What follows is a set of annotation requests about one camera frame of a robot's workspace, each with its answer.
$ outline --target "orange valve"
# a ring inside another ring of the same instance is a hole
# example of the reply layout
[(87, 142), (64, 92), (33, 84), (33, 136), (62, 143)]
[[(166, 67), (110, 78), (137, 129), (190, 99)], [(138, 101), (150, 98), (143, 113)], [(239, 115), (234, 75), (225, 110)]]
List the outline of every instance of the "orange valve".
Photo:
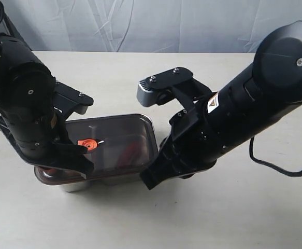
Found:
[(77, 141), (77, 144), (88, 148), (88, 151), (94, 150), (96, 147), (98, 147), (98, 143), (94, 139), (79, 140)]

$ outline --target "warning label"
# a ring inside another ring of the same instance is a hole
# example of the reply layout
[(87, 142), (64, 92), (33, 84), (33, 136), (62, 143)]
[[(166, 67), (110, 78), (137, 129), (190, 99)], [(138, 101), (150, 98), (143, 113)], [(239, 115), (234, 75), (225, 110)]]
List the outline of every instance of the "warning label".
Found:
[(219, 106), (219, 93), (216, 93), (207, 103), (207, 111), (211, 113)]

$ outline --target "white table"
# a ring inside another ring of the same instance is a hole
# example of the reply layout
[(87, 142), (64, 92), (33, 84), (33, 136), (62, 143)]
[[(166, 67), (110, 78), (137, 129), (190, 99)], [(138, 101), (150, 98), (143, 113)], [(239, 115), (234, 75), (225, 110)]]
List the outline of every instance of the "white table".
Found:
[[(71, 119), (143, 113), (158, 143), (180, 105), (142, 107), (140, 79), (183, 66), (215, 91), (253, 60), (251, 54), (36, 54), (58, 80), (95, 99), (84, 116)], [(302, 167), (302, 107), (257, 136), (256, 155)], [(152, 191), (137, 182), (66, 193), (41, 184), (0, 133), (0, 248), (302, 248), (302, 178), (253, 163), (245, 143), (211, 170)]]

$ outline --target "food container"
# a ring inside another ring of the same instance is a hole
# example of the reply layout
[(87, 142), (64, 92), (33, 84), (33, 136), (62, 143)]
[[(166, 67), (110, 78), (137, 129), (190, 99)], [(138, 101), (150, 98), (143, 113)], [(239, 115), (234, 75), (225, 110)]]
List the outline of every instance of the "food container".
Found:
[(92, 176), (85, 180), (74, 171), (51, 173), (35, 167), (36, 177), (46, 185), (61, 185), (72, 192), (87, 188), (93, 181), (116, 185), (138, 181), (139, 173), (157, 156), (158, 149), (151, 120), (130, 114), (66, 122), (70, 140), (75, 144), (98, 141), (85, 154), (94, 163)]

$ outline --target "bolt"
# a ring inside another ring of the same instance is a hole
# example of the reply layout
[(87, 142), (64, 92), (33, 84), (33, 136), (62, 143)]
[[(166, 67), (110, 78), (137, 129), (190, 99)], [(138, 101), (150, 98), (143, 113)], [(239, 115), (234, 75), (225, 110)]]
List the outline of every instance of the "bolt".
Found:
[(302, 58), (299, 58), (296, 62), (297, 66), (302, 66)]
[(150, 82), (156, 82), (156, 79), (155, 79), (155, 76), (154, 76), (154, 75), (152, 75), (152, 76), (150, 77)]

